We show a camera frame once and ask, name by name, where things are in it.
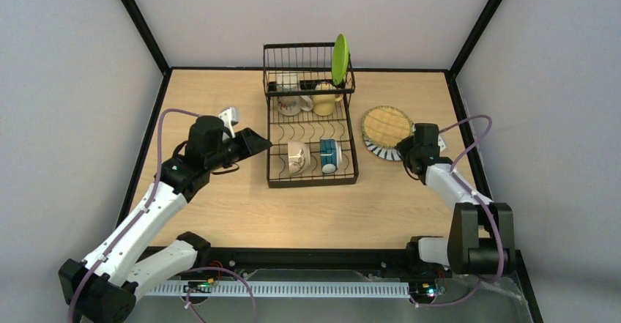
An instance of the wooden table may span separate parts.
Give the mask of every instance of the wooden table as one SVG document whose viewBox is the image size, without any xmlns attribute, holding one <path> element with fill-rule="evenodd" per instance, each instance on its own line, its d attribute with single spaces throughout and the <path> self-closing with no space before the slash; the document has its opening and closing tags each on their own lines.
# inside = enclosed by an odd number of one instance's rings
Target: wooden table
<svg viewBox="0 0 621 323">
<path fill-rule="evenodd" d="M 356 72 L 350 109 L 360 176 L 355 185 L 269 189 L 266 152 L 240 163 L 241 169 L 211 182 L 155 237 L 167 246 L 193 231 L 213 246 L 236 248 L 404 248 L 417 235 L 447 236 L 451 213 L 440 197 L 410 179 L 403 165 L 366 151 L 362 115 L 376 105 L 392 105 L 414 122 L 441 128 L 456 121 L 443 73 Z M 162 109 L 182 108 L 217 115 L 227 105 L 239 108 L 236 129 L 251 127 L 267 137 L 267 104 L 261 71 L 175 70 Z M 194 118 L 166 116 L 163 158 L 187 139 Z M 451 158 L 464 149 L 459 129 L 444 133 Z M 147 153 L 133 207 L 156 170 L 156 138 Z M 458 168 L 474 184 L 466 158 Z"/>
</svg>

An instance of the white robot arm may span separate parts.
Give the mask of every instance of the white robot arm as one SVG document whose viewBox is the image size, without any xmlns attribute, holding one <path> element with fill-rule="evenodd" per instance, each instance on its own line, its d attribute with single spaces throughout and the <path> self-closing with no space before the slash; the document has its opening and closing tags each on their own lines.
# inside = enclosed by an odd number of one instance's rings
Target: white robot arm
<svg viewBox="0 0 621 323">
<path fill-rule="evenodd" d="M 77 293 L 75 312 L 94 322 L 123 322 L 151 289 L 195 265 L 204 267 L 210 244 L 190 232 L 136 262 L 161 228 L 209 183 L 214 170 L 230 168 L 272 146 L 250 128 L 236 134 L 238 120 L 233 107 L 218 117 L 197 118 L 188 140 L 162 163 L 160 180 L 149 186 L 136 208 L 81 262 L 68 259 L 62 265 L 59 277 L 67 304 Z"/>
<path fill-rule="evenodd" d="M 407 169 L 434 190 L 453 211 L 450 236 L 419 237 L 418 254 L 422 261 L 442 264 L 457 274 L 493 274 L 498 265 L 497 242 L 492 226 L 481 207 L 485 204 L 502 238 L 505 271 L 515 267 L 513 214 L 507 204 L 494 203 L 481 195 L 454 168 L 448 157 L 439 156 L 439 129 L 435 124 L 416 124 L 414 136 L 397 144 Z M 480 238 L 483 227 L 489 238 Z"/>
</svg>

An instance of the mug handle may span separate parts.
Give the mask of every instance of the mug handle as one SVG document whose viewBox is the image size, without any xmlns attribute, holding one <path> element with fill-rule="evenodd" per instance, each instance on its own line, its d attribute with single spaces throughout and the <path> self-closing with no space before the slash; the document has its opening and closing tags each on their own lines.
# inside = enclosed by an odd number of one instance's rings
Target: mug handle
<svg viewBox="0 0 621 323">
<path fill-rule="evenodd" d="M 313 100 L 309 97 L 309 96 L 300 96 L 302 98 L 302 101 L 306 102 L 306 105 L 302 104 L 300 105 L 300 108 L 304 111 L 312 111 L 313 107 L 314 107 L 314 103 Z"/>
</svg>

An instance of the cup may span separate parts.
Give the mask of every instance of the cup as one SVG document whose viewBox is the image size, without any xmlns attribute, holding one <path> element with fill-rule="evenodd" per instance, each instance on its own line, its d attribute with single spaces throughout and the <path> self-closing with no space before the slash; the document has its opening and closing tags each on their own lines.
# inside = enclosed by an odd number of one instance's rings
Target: cup
<svg viewBox="0 0 621 323">
<path fill-rule="evenodd" d="M 334 173 L 343 162 L 341 144 L 333 138 L 319 140 L 321 148 L 321 171 L 324 174 Z"/>
<path fill-rule="evenodd" d="M 300 90 L 296 73 L 276 75 L 276 91 L 294 92 Z M 278 111 L 285 116 L 294 116 L 300 111 L 311 111 L 313 100 L 309 96 L 280 96 L 276 99 Z"/>
<path fill-rule="evenodd" d="M 336 89 L 331 83 L 319 83 L 315 90 Z M 334 112 L 335 103 L 343 99 L 342 94 L 315 94 L 313 95 L 313 112 L 318 116 L 329 116 Z"/>
<path fill-rule="evenodd" d="M 311 149 L 301 141 L 287 142 L 289 156 L 289 174 L 296 175 L 305 171 L 311 165 Z"/>
</svg>

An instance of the dish rack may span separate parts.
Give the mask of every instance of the dish rack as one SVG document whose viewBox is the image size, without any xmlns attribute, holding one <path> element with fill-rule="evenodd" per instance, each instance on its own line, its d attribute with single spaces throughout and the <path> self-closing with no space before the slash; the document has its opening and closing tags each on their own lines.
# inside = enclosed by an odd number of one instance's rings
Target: dish rack
<svg viewBox="0 0 621 323">
<path fill-rule="evenodd" d="M 319 83 L 332 81 L 333 42 L 283 43 L 263 46 L 263 87 L 267 101 L 267 138 L 273 146 L 267 152 L 267 184 L 270 188 L 350 185 L 358 179 L 358 159 L 354 145 L 349 104 L 356 89 L 352 60 L 349 59 L 345 78 L 334 89 L 316 90 Z M 276 77 L 295 73 L 299 91 L 276 90 Z M 277 99 L 281 96 L 313 96 L 342 94 L 329 116 L 301 111 L 294 116 L 281 114 Z M 332 174 L 321 171 L 320 140 L 333 138 L 341 144 L 343 161 Z M 310 166 L 301 174 L 290 175 L 287 142 L 301 141 L 310 147 Z"/>
</svg>

